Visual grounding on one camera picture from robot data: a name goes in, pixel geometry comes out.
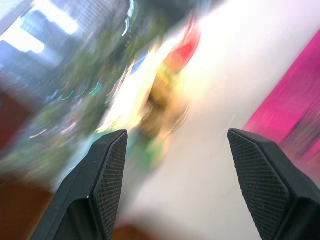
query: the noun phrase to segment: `brown surface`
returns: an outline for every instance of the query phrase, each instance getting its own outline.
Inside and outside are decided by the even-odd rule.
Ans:
[[[135,227],[125,226],[113,231],[112,240],[157,240],[146,235]]]
[[[0,149],[7,146],[33,112],[0,89]]]
[[[52,194],[31,186],[0,180],[0,240],[26,240],[30,237]]]

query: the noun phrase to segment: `blurred background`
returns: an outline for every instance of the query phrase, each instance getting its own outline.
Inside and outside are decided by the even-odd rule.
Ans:
[[[229,128],[320,186],[320,2],[0,1],[0,239],[127,129],[114,239],[260,239]]]

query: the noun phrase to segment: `wooden floor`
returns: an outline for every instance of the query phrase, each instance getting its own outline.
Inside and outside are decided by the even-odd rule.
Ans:
[[[0,239],[29,239],[51,198],[43,189],[0,180]]]

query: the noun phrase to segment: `white floor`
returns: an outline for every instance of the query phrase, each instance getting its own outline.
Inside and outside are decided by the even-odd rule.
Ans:
[[[230,0],[202,22],[182,76],[190,114],[133,203],[135,222],[168,240],[260,239],[227,131],[244,126],[319,29],[319,0]]]

